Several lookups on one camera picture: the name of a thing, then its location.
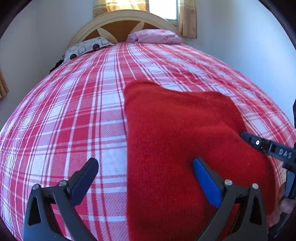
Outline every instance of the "pink pillow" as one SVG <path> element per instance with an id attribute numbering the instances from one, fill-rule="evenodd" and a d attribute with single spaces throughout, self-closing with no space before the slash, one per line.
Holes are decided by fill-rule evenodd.
<path id="1" fill-rule="evenodd" d="M 143 29 L 128 35 L 129 43 L 181 44 L 183 40 L 174 32 L 164 29 Z"/>

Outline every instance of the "wooden headboard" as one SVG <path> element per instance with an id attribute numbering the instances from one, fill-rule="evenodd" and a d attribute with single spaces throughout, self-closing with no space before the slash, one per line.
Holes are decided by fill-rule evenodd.
<path id="1" fill-rule="evenodd" d="M 119 10 L 94 18 L 73 37 L 69 47 L 102 36 L 113 44 L 124 42 L 128 34 L 142 29 L 166 29 L 178 33 L 167 20 L 140 10 Z"/>

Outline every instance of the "blue gripper pad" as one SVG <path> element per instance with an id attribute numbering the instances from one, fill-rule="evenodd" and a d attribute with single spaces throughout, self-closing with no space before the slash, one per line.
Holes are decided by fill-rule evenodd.
<path id="1" fill-rule="evenodd" d="M 221 177 L 201 158 L 193 160 L 193 172 L 210 204 L 219 208 L 225 191 Z"/>

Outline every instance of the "grey pillow with circles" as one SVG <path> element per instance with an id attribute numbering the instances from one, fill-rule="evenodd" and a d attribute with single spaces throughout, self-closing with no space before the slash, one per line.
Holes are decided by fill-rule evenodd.
<path id="1" fill-rule="evenodd" d="M 66 52 L 63 54 L 64 63 L 69 62 L 71 59 L 74 59 L 78 56 L 81 56 L 85 53 L 99 50 L 106 46 L 114 46 L 113 43 L 110 43 L 107 39 L 103 37 L 97 37 L 83 41 L 79 44 L 75 44 L 69 47 Z"/>

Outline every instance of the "hand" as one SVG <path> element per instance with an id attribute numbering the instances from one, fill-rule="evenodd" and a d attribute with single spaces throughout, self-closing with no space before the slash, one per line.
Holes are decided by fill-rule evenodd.
<path id="1" fill-rule="evenodd" d="M 279 222 L 280 215 L 282 213 L 291 214 L 294 207 L 296 206 L 295 199 L 287 199 L 287 198 L 282 199 L 285 193 L 285 187 L 286 187 L 286 183 L 283 183 L 279 188 L 279 198 L 276 202 L 276 208 L 267 220 L 269 227 Z"/>

